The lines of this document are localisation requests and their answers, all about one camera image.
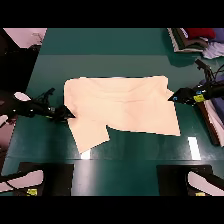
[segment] blue cloth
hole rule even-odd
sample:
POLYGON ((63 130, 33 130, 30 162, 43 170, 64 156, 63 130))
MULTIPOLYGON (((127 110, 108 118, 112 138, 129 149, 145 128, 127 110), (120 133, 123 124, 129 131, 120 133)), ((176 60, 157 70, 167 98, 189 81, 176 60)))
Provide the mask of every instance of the blue cloth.
MULTIPOLYGON (((224 80, 224 74, 222 75, 217 75, 216 81, 223 81, 224 80)), ((213 98, 211 99, 212 104, 215 107, 215 110, 220 118, 220 120, 222 121, 222 123, 224 124, 224 100, 219 97, 219 98, 213 98)))
POLYGON ((211 39, 210 42, 224 43, 224 28, 213 28, 215 32, 215 38, 211 39))

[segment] table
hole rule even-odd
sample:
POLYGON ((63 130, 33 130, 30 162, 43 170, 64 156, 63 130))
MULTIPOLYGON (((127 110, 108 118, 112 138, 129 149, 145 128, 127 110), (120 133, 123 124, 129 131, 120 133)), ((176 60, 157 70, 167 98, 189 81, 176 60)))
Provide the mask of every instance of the table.
MULTIPOLYGON (((194 86, 204 78, 203 72, 194 64, 196 58, 201 56, 198 53, 174 53, 165 28, 49 28, 27 94, 35 97, 54 87, 56 91, 50 102, 53 106, 59 106, 63 102, 64 82, 80 76, 165 75, 169 79, 168 88, 176 91, 180 87, 194 86)), ((223 58, 203 61, 214 70, 224 63, 223 58)), ((32 119, 19 117, 2 175, 16 172, 20 162, 75 163, 77 169, 83 171, 80 174, 74 172, 72 195, 158 195, 155 173, 158 164, 211 164, 214 174, 223 177, 224 149, 211 144, 200 113, 191 106, 175 106, 180 137, 121 132, 108 128, 111 140, 92 149, 89 161, 80 160, 66 123, 55 124, 40 116, 32 119), (196 137, 201 161, 192 161, 188 137, 196 137), (144 178, 139 182, 146 186, 140 184, 138 190, 127 188, 137 178, 132 177, 133 170, 136 173, 144 170, 151 173, 150 182, 154 187, 147 188, 147 177, 145 182, 144 178), (129 176, 128 184, 122 181, 126 176, 129 176), (100 179, 108 182, 95 184, 100 179), (122 183, 121 189, 107 189, 110 181, 115 179, 122 183), (86 190, 75 190, 78 183, 86 190)))

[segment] stack of clothes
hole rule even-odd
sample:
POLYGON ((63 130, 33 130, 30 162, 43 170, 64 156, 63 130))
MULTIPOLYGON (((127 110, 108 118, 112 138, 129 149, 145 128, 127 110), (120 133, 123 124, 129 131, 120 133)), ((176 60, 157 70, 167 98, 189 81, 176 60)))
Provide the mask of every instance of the stack of clothes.
POLYGON ((224 28, 167 28, 174 52, 202 52, 205 58, 224 56, 224 28))
MULTIPOLYGON (((224 74, 217 77, 217 81, 224 81, 224 74)), ((198 103, 208 128, 212 143, 224 146, 224 98, 213 98, 198 103)))

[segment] teal tabletop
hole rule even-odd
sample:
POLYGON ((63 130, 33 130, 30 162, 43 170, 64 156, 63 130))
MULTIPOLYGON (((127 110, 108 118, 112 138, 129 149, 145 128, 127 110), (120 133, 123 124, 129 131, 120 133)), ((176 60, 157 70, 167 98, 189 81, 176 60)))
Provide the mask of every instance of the teal tabletop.
MULTIPOLYGON (((194 64, 197 58, 201 59, 198 53, 174 53, 166 28, 49 28, 27 94, 36 97, 54 87, 50 102, 59 106, 68 79, 157 75, 168 77, 168 88, 176 91, 204 79, 194 64)), ((214 71, 224 64, 223 58, 202 60, 214 71)), ((158 195, 158 164, 211 164, 214 173, 223 177, 224 149, 212 145, 200 112, 188 105, 175 107, 180 137, 107 128, 110 141, 94 147, 88 161, 81 160, 67 123, 52 123, 40 116, 19 117, 2 175, 16 172, 19 162, 74 163, 72 195, 158 195), (197 140, 198 161, 193 161, 189 137, 197 140), (145 179, 139 177, 141 172, 145 179), (118 180, 120 187, 109 186, 118 180), (135 181, 140 184, 127 187, 135 181)))

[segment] red object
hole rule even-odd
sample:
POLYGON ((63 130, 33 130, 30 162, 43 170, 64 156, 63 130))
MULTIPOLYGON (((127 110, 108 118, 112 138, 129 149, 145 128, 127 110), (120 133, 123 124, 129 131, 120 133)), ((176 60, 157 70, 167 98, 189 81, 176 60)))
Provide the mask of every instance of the red object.
POLYGON ((188 39, 194 39, 198 37, 206 37, 209 39, 215 38, 215 32, 212 28, 184 28, 188 34, 188 39))

